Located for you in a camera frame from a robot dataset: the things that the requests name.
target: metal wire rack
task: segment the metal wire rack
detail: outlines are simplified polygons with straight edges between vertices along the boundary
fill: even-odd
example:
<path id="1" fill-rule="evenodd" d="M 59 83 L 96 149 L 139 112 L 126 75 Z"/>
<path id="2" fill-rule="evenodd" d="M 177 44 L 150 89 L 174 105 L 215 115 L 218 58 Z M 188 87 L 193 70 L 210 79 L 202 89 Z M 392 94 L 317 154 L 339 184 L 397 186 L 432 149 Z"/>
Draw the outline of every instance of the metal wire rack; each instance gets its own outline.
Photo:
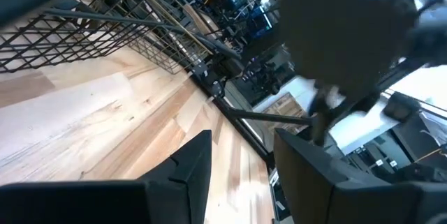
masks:
<path id="1" fill-rule="evenodd" d="M 177 0 L 54 0 L 50 6 L 0 31 L 0 73 L 104 57 L 125 45 L 172 74 L 212 54 L 184 27 L 191 18 Z"/>

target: black metal pole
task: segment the black metal pole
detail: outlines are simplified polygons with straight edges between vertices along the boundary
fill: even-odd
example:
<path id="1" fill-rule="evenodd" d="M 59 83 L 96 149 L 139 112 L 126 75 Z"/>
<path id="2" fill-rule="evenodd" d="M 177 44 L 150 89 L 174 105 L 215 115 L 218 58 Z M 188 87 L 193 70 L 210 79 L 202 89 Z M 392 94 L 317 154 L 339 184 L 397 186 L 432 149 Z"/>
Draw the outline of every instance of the black metal pole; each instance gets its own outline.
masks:
<path id="1" fill-rule="evenodd" d="M 282 115 L 265 114 L 265 113 L 257 113 L 257 112 L 247 112 L 244 110 L 237 110 L 237 109 L 233 109 L 233 108 L 229 108 L 228 113 L 230 116 L 239 118 L 239 119 L 254 119 L 254 120 L 261 120 L 261 121 L 297 124 L 297 125 L 303 125 L 303 126 L 312 125 L 312 119 L 306 118 L 306 117 L 292 117 L 292 116 L 282 116 Z"/>

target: wire mesh shelf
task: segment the wire mesh shelf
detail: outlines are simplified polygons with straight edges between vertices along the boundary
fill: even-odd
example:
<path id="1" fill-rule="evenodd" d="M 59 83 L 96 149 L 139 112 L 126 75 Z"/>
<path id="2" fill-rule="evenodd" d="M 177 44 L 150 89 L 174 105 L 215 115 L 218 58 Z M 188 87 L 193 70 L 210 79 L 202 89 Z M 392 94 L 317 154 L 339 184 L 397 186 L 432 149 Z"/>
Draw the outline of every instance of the wire mesh shelf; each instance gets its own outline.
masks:
<path id="1" fill-rule="evenodd" d="M 0 31 L 0 73 L 104 57 L 128 45 L 175 74 L 212 54 L 177 0 L 54 0 Z"/>

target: wooden floor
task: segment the wooden floor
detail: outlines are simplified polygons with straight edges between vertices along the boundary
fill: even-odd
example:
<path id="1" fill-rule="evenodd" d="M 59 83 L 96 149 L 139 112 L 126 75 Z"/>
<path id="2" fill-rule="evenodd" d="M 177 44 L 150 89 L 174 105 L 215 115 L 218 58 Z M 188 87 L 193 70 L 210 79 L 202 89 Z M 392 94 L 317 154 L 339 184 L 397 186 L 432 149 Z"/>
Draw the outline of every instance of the wooden floor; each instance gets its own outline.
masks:
<path id="1" fill-rule="evenodd" d="M 206 223 L 271 223 L 264 162 L 188 79 L 124 48 L 0 75 L 0 184 L 134 179 L 212 129 Z"/>

